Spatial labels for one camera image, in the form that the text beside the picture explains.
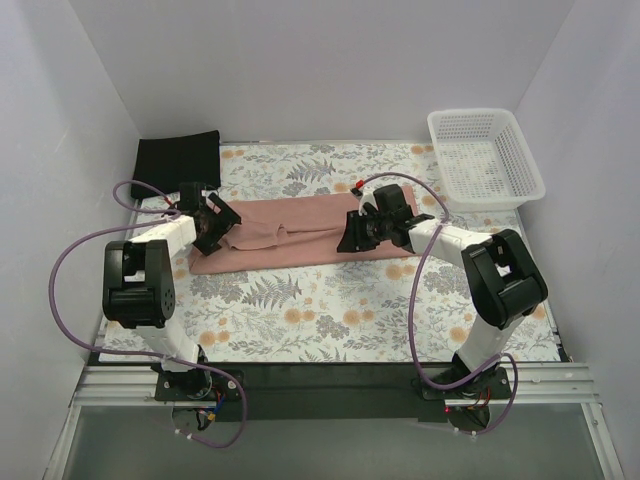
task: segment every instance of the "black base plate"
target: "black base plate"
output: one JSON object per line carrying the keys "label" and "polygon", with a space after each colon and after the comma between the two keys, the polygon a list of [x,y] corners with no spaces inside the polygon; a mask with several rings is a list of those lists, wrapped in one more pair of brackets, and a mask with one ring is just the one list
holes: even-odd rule
{"label": "black base plate", "polygon": [[[208,364],[233,375],[251,402],[252,420],[417,418],[424,422],[447,422],[444,400],[460,398],[460,392],[426,392],[411,363],[216,363]],[[451,364],[425,365],[430,378]],[[238,421],[241,404],[237,389],[213,377],[229,395],[217,422]],[[488,384],[491,398],[511,394],[506,378],[496,375]],[[193,401],[180,391],[165,388],[159,375],[155,399],[161,402]],[[209,398],[215,402],[215,395]]]}
{"label": "black base plate", "polygon": [[460,399],[465,398],[465,394],[475,398],[480,393],[486,394],[489,388],[491,389],[491,398],[506,400],[511,396],[509,378],[504,368],[498,367],[479,380],[470,386],[462,386],[460,389],[449,391],[436,390],[422,384],[422,398],[425,400]]}

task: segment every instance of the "cable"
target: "cable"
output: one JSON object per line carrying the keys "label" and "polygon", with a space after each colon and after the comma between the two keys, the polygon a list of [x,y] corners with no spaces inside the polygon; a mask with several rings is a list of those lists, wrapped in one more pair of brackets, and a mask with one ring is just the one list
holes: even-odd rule
{"label": "cable", "polygon": [[480,418],[478,418],[478,415],[476,414],[477,411],[467,409],[462,409],[461,411],[464,416],[467,417],[475,425],[479,426],[480,428],[487,428],[487,424],[483,423]]}
{"label": "cable", "polygon": [[194,412],[196,413],[196,422],[198,422],[198,431],[201,432],[203,430],[205,430],[209,425],[202,424],[200,422],[200,412],[198,410],[194,410]]}
{"label": "cable", "polygon": [[222,398],[220,398],[220,400],[218,401],[218,404],[213,409],[214,415],[217,415],[220,409],[222,408],[222,404],[224,403],[225,398],[226,398],[226,395],[223,395]]}
{"label": "cable", "polygon": [[513,356],[509,353],[498,353],[496,355],[493,355],[491,358],[485,361],[482,365],[476,368],[473,372],[469,373],[469,375],[467,375],[466,377],[447,385],[440,385],[433,382],[429,377],[427,377],[427,374],[424,373],[424,370],[422,369],[422,365],[420,365],[420,359],[418,358],[418,352],[416,349],[416,339],[415,339],[415,334],[413,332],[413,325],[414,325],[413,314],[416,306],[416,298],[418,295],[418,285],[420,284],[422,270],[424,268],[425,263],[427,262],[427,258],[429,257],[431,250],[433,249],[433,246],[436,243],[438,235],[440,234],[440,232],[442,231],[442,228],[444,227],[444,223],[449,221],[449,218],[451,215],[444,201],[438,196],[438,194],[429,185],[427,185],[423,181],[418,180],[417,178],[411,175],[407,175],[406,173],[398,173],[398,172],[378,173],[364,180],[363,185],[366,185],[367,183],[377,178],[389,177],[389,176],[406,178],[408,180],[411,180],[412,182],[417,183],[421,187],[425,188],[431,194],[431,196],[433,196],[436,202],[438,202],[438,204],[440,205],[440,207],[442,207],[442,210],[443,210],[442,220],[440,224],[436,227],[435,231],[433,232],[431,240],[429,241],[427,248],[425,248],[422,256],[420,257],[420,261],[418,262],[418,267],[416,268],[416,273],[415,273],[415,276],[413,277],[413,285],[411,287],[411,296],[409,297],[409,314],[408,314],[408,320],[407,320],[408,327],[409,327],[409,348],[411,349],[411,357],[413,358],[413,364],[415,365],[416,370],[420,375],[420,379],[433,389],[441,390],[441,391],[452,390],[454,388],[458,388],[464,385],[465,383],[475,379],[485,369],[499,362],[502,359],[502,357],[507,357],[511,362],[511,364],[513,365],[513,390],[511,392],[511,397],[509,398],[509,402],[507,403],[507,406],[505,407],[502,414],[491,426],[479,432],[475,432],[478,434],[489,433],[504,421],[505,417],[507,416],[507,414],[511,410],[511,407],[513,406],[513,402],[516,397],[516,392],[518,390],[518,367],[516,365],[516,361],[513,358]]}
{"label": "cable", "polygon": [[464,408],[466,408],[467,410],[473,410],[473,409],[475,409],[475,408],[478,406],[478,404],[480,403],[480,400],[482,400],[482,392],[480,392],[480,395],[478,395],[478,399],[476,400],[476,402],[475,402],[474,404],[472,404],[472,405],[467,405],[467,406],[466,406],[466,407],[464,407]]}
{"label": "cable", "polygon": [[486,407],[487,405],[489,405],[489,400],[491,400],[491,387],[487,388],[487,399],[485,400],[484,404],[482,404],[482,406]]}
{"label": "cable", "polygon": [[181,360],[181,359],[178,359],[178,358],[167,357],[165,355],[162,355],[162,354],[156,353],[156,352],[145,352],[145,351],[140,351],[140,350],[113,350],[113,349],[110,349],[110,348],[96,347],[95,345],[91,345],[89,343],[86,343],[86,342],[80,340],[73,333],[71,333],[71,331],[64,324],[64,321],[62,320],[62,317],[60,316],[60,312],[58,311],[58,306],[56,304],[56,294],[55,294],[56,277],[58,276],[58,271],[60,270],[60,266],[62,265],[62,262],[65,260],[65,258],[67,258],[67,256],[73,250],[75,250],[77,247],[79,247],[83,243],[85,243],[85,242],[87,242],[89,240],[92,240],[94,238],[103,236],[103,235],[108,235],[110,233],[117,233],[117,232],[125,232],[127,230],[132,230],[132,229],[136,229],[136,228],[152,227],[152,226],[156,226],[156,225],[161,225],[161,224],[169,222],[171,220],[175,220],[176,218],[178,218],[180,216],[180,212],[177,211],[177,210],[150,210],[150,209],[137,208],[137,207],[132,207],[130,205],[127,205],[126,203],[124,203],[118,197],[118,193],[117,193],[117,190],[121,186],[127,185],[127,184],[141,185],[141,186],[143,186],[145,188],[148,188],[149,190],[157,193],[158,195],[162,195],[162,196],[166,197],[166,195],[164,193],[162,193],[160,190],[158,190],[157,188],[155,188],[155,187],[153,187],[151,185],[148,185],[148,184],[146,184],[144,182],[139,182],[137,180],[125,180],[123,182],[117,183],[113,187],[113,191],[112,191],[113,198],[119,205],[123,206],[124,208],[126,208],[128,210],[131,210],[131,211],[134,211],[134,212],[138,212],[138,213],[152,213],[152,214],[170,213],[171,216],[163,218],[161,220],[154,220],[152,222],[140,223],[140,224],[137,224],[137,225],[127,225],[127,226],[122,226],[122,227],[106,228],[106,229],[100,230],[98,232],[90,233],[89,235],[86,235],[86,236],[80,238],[79,240],[76,240],[71,245],[69,245],[66,249],[64,249],[64,251],[60,254],[60,256],[58,257],[56,262],[53,264],[53,268],[51,269],[51,275],[49,276],[48,295],[49,295],[49,308],[51,309],[51,314],[53,315],[53,319],[55,320],[56,325],[58,326],[58,328],[64,334],[65,337],[67,337],[69,340],[71,340],[73,343],[75,343],[79,347],[82,347],[82,348],[84,348],[86,350],[89,350],[91,352],[104,353],[104,354],[108,354],[108,355],[147,356],[147,357],[159,358],[161,360],[171,360],[172,362],[178,363],[180,365],[185,365],[185,366],[190,367],[190,368],[199,368],[201,370],[206,370],[208,372],[211,372],[211,373],[213,373],[215,375],[220,375],[220,376],[226,378],[227,380],[234,382],[236,384],[236,386],[238,387],[238,393],[240,393],[240,400],[242,402],[242,419],[241,419],[241,423],[240,423],[240,427],[238,428],[238,431],[235,433],[235,435],[233,437],[231,437],[231,439],[229,439],[228,441],[226,441],[224,443],[214,443],[214,442],[211,442],[211,441],[209,441],[209,440],[207,440],[205,438],[196,437],[195,435],[191,435],[189,433],[185,433],[185,432],[177,429],[177,431],[179,433],[181,433],[181,434],[183,434],[185,436],[191,435],[191,437],[190,437],[191,439],[193,439],[193,440],[195,440],[195,441],[197,441],[199,443],[202,443],[204,445],[207,445],[208,447],[211,447],[211,448],[226,448],[226,447],[229,447],[229,446],[233,445],[236,442],[236,440],[238,440],[240,435],[242,435],[242,432],[244,431],[246,423],[247,423],[247,416],[248,416],[247,395],[246,395],[244,389],[242,388],[242,385],[238,382],[238,380],[235,377],[233,377],[232,375],[229,375],[227,372],[224,372],[224,371],[219,370],[217,368],[209,367],[208,365],[200,365],[200,364],[197,364],[197,363],[188,362],[186,360]]}

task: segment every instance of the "black cloth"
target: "black cloth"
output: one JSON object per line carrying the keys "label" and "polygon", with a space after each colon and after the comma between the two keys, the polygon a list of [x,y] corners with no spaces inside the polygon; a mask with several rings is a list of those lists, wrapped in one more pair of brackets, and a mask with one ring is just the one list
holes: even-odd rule
{"label": "black cloth", "polygon": [[[180,182],[202,182],[219,188],[220,132],[140,140],[133,179],[165,193],[177,192]],[[136,200],[155,195],[140,185],[131,185],[131,197]]]}

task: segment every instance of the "glass panel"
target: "glass panel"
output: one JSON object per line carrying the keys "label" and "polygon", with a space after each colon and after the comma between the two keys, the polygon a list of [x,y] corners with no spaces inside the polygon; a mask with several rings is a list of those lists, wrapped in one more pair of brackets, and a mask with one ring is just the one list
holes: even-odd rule
{"label": "glass panel", "polygon": [[[195,425],[195,416],[177,421]],[[214,423],[204,435],[223,440],[236,427]],[[580,405],[515,405],[502,426],[475,441],[419,428],[411,420],[250,422],[239,443],[223,452],[173,434],[168,407],[82,409],[65,479],[175,480],[191,475],[603,478]]]}

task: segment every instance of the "red wire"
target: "red wire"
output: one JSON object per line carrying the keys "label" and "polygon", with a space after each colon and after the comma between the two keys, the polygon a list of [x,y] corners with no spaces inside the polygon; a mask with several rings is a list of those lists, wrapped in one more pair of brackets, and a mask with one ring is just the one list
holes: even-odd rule
{"label": "red wire", "polygon": [[480,403],[480,400],[482,400],[482,392],[480,392],[480,395],[478,395],[478,398],[476,399],[476,403],[474,403],[473,405],[468,405],[467,409],[473,410]]}
{"label": "red wire", "polygon": [[487,387],[487,400],[484,402],[483,407],[489,405],[489,400],[491,400],[491,387]]}

